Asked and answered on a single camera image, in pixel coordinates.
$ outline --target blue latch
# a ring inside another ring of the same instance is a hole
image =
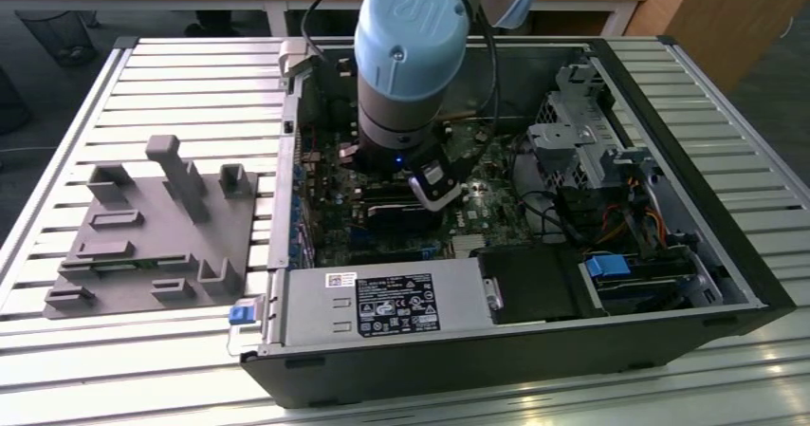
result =
[[[232,306],[228,314],[228,323],[253,324],[256,322],[256,307],[254,306]]]
[[[627,276],[629,274],[629,267],[621,255],[593,255],[584,262],[584,266],[591,277]]]

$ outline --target gray plastic stand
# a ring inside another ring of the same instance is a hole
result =
[[[94,195],[57,282],[48,319],[228,305],[241,297],[257,175],[222,165],[200,175],[180,141],[153,136],[146,158],[165,178],[96,165]]]

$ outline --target warning label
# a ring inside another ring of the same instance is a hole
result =
[[[355,289],[363,338],[441,329],[429,274],[356,279]]]
[[[353,287],[356,273],[355,272],[328,272],[326,273],[326,288]]]

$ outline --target table leg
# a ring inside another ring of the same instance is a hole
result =
[[[619,37],[624,35],[624,30],[629,24],[629,18],[635,12],[637,1],[621,1],[615,3],[615,9],[609,12],[607,23],[601,29],[603,37]]]
[[[264,3],[269,33],[273,37],[289,37],[286,29],[286,1],[266,1]]]

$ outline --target trash bin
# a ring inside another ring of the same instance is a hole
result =
[[[0,135],[9,133],[29,118],[28,106],[13,88],[9,76],[0,68]]]
[[[14,14],[58,65],[86,64],[96,57],[96,48],[77,12],[37,10],[16,11]]]

